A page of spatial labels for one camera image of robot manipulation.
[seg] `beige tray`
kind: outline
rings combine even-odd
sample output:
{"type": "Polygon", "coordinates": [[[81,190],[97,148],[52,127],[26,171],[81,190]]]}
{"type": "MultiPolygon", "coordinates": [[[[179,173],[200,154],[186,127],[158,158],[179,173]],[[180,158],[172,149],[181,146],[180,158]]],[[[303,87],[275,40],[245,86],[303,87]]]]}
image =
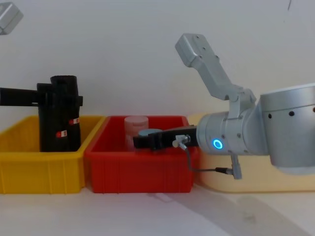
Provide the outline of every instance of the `beige tray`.
{"type": "MultiPolygon", "coordinates": [[[[205,114],[188,117],[190,124],[197,125],[205,114]]],[[[278,171],[271,165],[269,156],[239,156],[243,179],[216,172],[200,173],[199,184],[222,192],[292,192],[314,191],[315,175],[293,176],[278,171]]],[[[230,167],[229,156],[201,154],[200,168],[230,167]]]]}

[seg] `red plastic bin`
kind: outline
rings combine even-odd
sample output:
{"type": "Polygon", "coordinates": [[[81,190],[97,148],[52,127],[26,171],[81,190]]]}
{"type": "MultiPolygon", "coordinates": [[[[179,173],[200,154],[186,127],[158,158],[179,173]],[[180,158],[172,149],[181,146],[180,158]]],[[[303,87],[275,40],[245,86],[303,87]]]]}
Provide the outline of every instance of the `red plastic bin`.
{"type": "MultiPolygon", "coordinates": [[[[149,128],[171,129],[189,125],[182,116],[148,116],[149,128]]],[[[179,148],[128,151],[123,116],[108,117],[85,150],[95,193],[187,193],[193,172],[179,148]]],[[[189,148],[197,166],[199,150],[189,148]]]]}

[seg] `blue light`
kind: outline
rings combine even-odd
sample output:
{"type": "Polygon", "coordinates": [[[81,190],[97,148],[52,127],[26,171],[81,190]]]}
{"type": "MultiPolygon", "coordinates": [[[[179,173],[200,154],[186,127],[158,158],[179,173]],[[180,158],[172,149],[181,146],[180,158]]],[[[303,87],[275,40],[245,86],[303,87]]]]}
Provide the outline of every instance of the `blue light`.
{"type": "Polygon", "coordinates": [[[219,139],[213,139],[212,144],[216,149],[222,149],[223,148],[223,144],[219,139]]]}

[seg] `white table surface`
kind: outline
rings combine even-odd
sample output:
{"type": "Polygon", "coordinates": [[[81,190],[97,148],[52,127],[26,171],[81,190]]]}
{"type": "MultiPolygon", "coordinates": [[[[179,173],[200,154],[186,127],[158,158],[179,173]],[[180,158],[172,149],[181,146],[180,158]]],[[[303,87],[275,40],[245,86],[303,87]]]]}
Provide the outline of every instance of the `white table surface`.
{"type": "Polygon", "coordinates": [[[1,236],[309,236],[315,193],[0,195],[1,236]]]}

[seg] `white wall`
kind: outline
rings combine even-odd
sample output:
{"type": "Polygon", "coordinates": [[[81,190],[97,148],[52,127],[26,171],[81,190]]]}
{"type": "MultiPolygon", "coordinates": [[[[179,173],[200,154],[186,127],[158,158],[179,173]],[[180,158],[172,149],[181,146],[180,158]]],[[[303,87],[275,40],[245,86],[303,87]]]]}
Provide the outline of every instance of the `white wall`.
{"type": "MultiPolygon", "coordinates": [[[[23,20],[0,36],[0,87],[78,76],[82,114],[226,110],[174,45],[204,34],[235,84],[259,94],[315,81],[315,1],[14,0],[23,20]]],[[[36,108],[0,107],[0,128],[36,108]]]]}

